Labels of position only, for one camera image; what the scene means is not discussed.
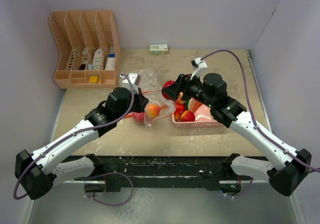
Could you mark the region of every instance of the gray wall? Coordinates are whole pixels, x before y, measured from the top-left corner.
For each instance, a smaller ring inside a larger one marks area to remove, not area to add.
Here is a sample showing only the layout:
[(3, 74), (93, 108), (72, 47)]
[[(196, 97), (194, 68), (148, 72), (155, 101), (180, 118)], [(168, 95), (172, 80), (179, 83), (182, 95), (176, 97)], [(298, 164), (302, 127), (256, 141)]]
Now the gray wall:
[(59, 55), (50, 14), (46, 0), (0, 0), (0, 222), (5, 224), (18, 223), (29, 200), (12, 198), (16, 154), (48, 143), (61, 102), (52, 80)]
[[(281, 0), (253, 64), (275, 134), (320, 167), (320, 0)], [(308, 223), (319, 223), (319, 183), (314, 173), (297, 189)]]
[(48, 0), (53, 10), (114, 10), (122, 46), (254, 47), (280, 0)]

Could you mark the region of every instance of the wooden table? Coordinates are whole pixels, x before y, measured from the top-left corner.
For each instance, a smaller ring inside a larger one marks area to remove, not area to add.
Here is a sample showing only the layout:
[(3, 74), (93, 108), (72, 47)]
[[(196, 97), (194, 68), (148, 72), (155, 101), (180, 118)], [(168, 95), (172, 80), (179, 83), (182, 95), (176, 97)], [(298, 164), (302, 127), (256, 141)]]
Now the wooden table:
[[(175, 80), (179, 74), (192, 73), (191, 59), (212, 50), (169, 50), (168, 55), (150, 55), (147, 49), (122, 50), (120, 70), (125, 73), (153, 69), (161, 83)], [(251, 66), (245, 50), (234, 51), (241, 59), (247, 78), (249, 98), (256, 119), (266, 126)], [(241, 71), (236, 59), (228, 53), (218, 53), (206, 59), (208, 73), (222, 75), (228, 94), (247, 106)], [(55, 138), (66, 133), (98, 103), (105, 100), (112, 89), (68, 89), (62, 102)], [(171, 118), (154, 123), (150, 129), (122, 120), (112, 131), (77, 150), (74, 155), (159, 155), (159, 156), (246, 156), (262, 155), (240, 135), (226, 129), (223, 134), (181, 136)]]

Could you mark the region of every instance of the beige organizer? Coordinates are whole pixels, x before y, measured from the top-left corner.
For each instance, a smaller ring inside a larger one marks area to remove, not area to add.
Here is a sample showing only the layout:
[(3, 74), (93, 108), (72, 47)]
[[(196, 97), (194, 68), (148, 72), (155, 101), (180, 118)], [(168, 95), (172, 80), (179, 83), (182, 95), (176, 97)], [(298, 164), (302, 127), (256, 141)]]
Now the beige organizer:
[[(54, 81), (62, 89), (107, 88), (118, 83), (121, 45), (112, 11), (55, 11), (49, 24), (60, 51), (60, 60)], [(105, 70), (109, 47), (114, 46), (114, 70)], [(99, 70), (88, 70), (94, 53), (102, 50)], [(87, 58), (85, 70), (79, 70)], [(90, 76), (99, 76), (99, 82), (89, 82)]]

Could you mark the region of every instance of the basket of fruit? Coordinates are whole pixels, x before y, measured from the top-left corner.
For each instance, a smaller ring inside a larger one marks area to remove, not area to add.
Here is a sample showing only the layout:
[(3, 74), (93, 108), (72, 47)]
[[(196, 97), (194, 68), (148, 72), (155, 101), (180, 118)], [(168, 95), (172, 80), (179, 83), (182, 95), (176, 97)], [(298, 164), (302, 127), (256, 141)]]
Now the basket of fruit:
[(176, 100), (176, 110), (172, 115), (172, 122), (176, 128), (194, 127), (194, 128), (222, 128), (223, 125), (213, 119), (210, 114), (210, 108), (201, 102), (191, 98), (183, 101), (182, 93)]

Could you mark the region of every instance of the gray floor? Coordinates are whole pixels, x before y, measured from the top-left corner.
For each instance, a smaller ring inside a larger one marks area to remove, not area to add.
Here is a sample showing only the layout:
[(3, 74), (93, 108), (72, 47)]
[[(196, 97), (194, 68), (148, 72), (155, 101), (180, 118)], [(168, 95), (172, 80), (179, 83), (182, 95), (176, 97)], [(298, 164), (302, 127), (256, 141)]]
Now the gray floor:
[[(97, 197), (118, 203), (130, 189)], [(29, 224), (53, 223), (296, 223), (288, 197), (268, 183), (254, 183), (239, 199), (204, 189), (136, 188), (121, 207), (108, 207), (84, 198), (83, 183), (64, 183), (35, 201)]]

